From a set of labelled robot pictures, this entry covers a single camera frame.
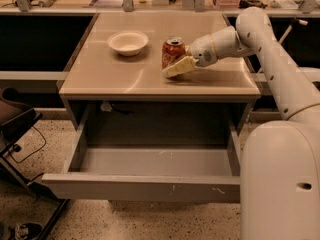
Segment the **white curved robot base part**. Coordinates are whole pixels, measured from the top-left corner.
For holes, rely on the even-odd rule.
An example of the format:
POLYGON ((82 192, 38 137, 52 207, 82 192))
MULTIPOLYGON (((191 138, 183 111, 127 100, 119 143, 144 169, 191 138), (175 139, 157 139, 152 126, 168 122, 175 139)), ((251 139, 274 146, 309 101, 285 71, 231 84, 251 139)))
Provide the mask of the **white curved robot base part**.
POLYGON ((312 67, 301 67, 300 70, 311 82, 320 82, 320 69, 312 67))

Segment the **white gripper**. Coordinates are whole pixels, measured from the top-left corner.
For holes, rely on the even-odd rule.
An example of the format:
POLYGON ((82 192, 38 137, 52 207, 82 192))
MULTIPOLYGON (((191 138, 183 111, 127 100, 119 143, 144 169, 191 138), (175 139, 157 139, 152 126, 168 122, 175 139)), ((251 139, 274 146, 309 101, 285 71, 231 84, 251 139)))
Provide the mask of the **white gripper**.
POLYGON ((173 78, 193 71, 196 65, 198 67, 206 67, 218 61, 211 35, 205 35, 194 40, 189 46, 189 54, 191 56, 185 56, 164 68, 162 70, 163 76, 173 78))

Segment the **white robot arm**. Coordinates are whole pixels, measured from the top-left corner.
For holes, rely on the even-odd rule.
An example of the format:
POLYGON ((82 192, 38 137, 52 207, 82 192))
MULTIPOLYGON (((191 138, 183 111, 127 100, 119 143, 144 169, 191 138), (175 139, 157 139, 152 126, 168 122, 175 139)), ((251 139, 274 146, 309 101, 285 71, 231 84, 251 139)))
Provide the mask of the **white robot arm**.
POLYGON ((167 78, 254 55, 278 117, 247 137, 240 161, 241 240, 320 240, 320 91, 276 39, 260 8, 204 35, 163 70, 167 78))

